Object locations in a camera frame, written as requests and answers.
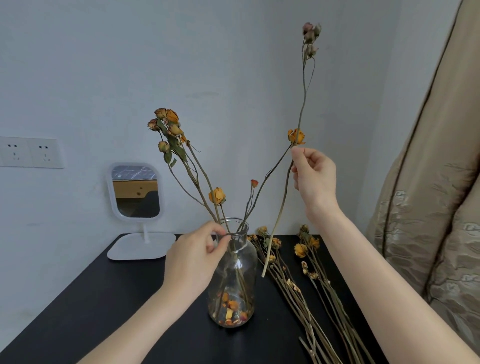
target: mirror frame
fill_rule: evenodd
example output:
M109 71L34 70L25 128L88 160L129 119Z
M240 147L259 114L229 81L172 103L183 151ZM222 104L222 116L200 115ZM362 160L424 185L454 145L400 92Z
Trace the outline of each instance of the mirror frame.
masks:
M115 190L113 189L113 179L112 179L112 171L115 167L118 166L142 166L142 167L148 167L150 168L156 175L156 183L158 186L158 203L160 206L160 210L158 212L158 215L155 216L154 218L130 218L128 216L122 215L119 211L119 208L117 206L117 199L115 197ZM163 193L162 193L162 184L160 183L160 173L158 173L157 169L153 167L151 164L148 163L141 163L141 162L120 162L120 163L113 163L107 168L107 186L108 186L108 195L110 196L110 204L112 206L112 211L113 214L118 217L122 221L126 222L149 222L149 221L155 221L159 218L162 217L164 213L164 208L163 208Z

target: person's left hand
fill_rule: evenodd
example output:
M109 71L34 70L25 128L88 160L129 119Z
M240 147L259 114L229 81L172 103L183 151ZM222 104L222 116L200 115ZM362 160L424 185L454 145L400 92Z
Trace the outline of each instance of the person's left hand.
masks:
M205 290L227 249L230 235L224 236L214 248L212 232L226 234L224 228L210 221L180 236L167 252L161 290L173 294L179 303L190 306Z

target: hand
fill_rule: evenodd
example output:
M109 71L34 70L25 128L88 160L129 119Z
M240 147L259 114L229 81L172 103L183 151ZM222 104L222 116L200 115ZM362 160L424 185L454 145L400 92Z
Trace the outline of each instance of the hand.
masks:
M225 235L220 225L210 221L201 228L182 235L167 252L161 290L173 294L185 309L205 290L218 262L227 249L230 235L214 247L212 232Z
M308 220L317 212L338 208L335 163L318 150L297 146L292 148L292 159L295 188L305 203Z

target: black table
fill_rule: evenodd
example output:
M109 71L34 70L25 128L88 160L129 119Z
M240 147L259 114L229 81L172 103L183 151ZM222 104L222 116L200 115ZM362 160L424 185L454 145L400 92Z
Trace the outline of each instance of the black table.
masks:
M302 275L300 261L293 254L293 245L298 238L292 235L279 238L283 242L282 256L307 298L312 313L336 352L345 364L348 363L339 336L310 282ZM109 248L0 353L1 364L76 363L160 288L164 258L114 262L107 258ZM319 255L370 354L377 363L386 363L323 244ZM310 363L298 340L299 336L304 337L302 326L290 312L273 281L269 277L260 277L260 267L255 292L255 314L248 323L235 329L220 328L209 318L206 294L203 293L160 338L144 363Z

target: white tabletop mirror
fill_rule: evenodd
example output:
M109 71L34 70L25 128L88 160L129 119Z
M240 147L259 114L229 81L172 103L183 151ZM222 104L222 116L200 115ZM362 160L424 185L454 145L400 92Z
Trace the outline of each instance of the white tabletop mirror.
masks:
M107 170L113 213L120 220L141 224L142 232L119 238L108 251L112 260L156 259L175 242L170 232L148 232L147 224L163 214L158 171L147 163L114 163Z

